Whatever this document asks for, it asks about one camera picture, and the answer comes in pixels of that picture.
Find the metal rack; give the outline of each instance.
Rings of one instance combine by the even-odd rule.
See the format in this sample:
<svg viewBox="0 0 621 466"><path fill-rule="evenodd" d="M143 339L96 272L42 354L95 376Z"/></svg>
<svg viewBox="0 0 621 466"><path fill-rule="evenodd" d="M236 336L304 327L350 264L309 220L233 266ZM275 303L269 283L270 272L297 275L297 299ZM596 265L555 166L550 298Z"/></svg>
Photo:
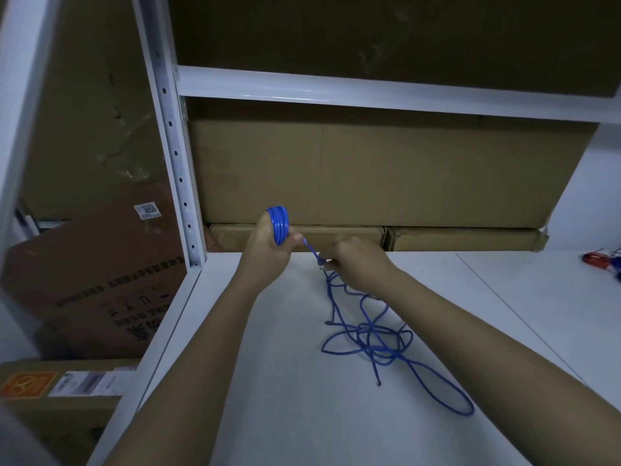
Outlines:
<svg viewBox="0 0 621 466"><path fill-rule="evenodd" d="M9 0L0 28L0 245L15 208L60 0ZM133 0L188 275L89 465L101 464L147 397L153 374L207 264L186 96L347 105L621 124L617 99L179 65L167 0Z"/></svg>

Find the coiled blue cable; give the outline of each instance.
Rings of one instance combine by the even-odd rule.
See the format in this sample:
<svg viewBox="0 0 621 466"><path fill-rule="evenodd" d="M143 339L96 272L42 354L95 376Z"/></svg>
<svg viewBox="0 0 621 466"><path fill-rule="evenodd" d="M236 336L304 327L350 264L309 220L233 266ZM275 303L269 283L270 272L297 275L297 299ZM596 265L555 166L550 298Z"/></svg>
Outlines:
<svg viewBox="0 0 621 466"><path fill-rule="evenodd" d="M289 215L287 214L287 210L283 206L275 206L270 207L268 209L268 213L271 219L272 227L274 228L274 240L276 241L276 245L281 245L284 242L284 239L286 239L287 234L289 233ZM306 239L304 239L304 243L309 248L309 250L312 251L319 265L323 265L325 261L319 258L317 252L309 245L308 242L306 242ZM369 358L369 360L371 360L373 372L375 373L375 378L377 379L378 386L381 386L382 383L379 379L377 366L389 366L394 363L395 360L402 360L407 363L407 365L412 370L412 373L414 373L416 379L419 381L420 385L423 386L423 389L433 398L433 400L457 415L470 417L474 414L474 404L472 403L468 395L463 392L459 387L457 387L454 383L446 379L446 377L442 376L438 371L434 370L430 366L425 365L424 363L421 363L419 361L410 360L405 357L405 351L414 341L413 331L406 329L405 324L403 324L399 330L394 330L390 327L378 324L379 320L384 316L385 313L388 312L388 305L385 306L384 310L376 318L371 320L371 318L365 311L364 301L369 298L376 298L373 296L369 296L368 294L352 291L347 287L345 283L335 284L334 280L338 277L338 273L331 272L330 274L328 274L323 268L321 268L321 270L325 274L328 298L332 303L332 318L330 319L330 321L326 321L326 325L342 328L342 330L340 330L339 332L336 332L335 334L332 334L330 337L328 337L328 339L323 343L321 347L321 351L323 353L328 353L329 355L354 355L355 353L364 353ZM357 326L346 323L343 315L341 315L341 311L338 308L336 301L334 300L334 295L332 292L333 288L343 288L346 294L349 294L351 296L361 296L360 310L362 311L366 322L362 322ZM394 337L397 348L393 349L389 347L384 342L382 337L380 337L380 335ZM328 343L330 343L331 340L338 336L347 336L352 342L358 345L358 348L346 352L334 352L331 350L327 350L326 346L328 345ZM375 336L380 344L373 344L371 342L371 336ZM446 404L446 402L439 399L433 392L429 390L427 385L423 382L422 378L416 371L415 367L425 368L426 370L432 372L434 375L438 376L443 382L445 382L449 387L453 388L466 401L468 409L466 411L457 410L454 407Z"/></svg>

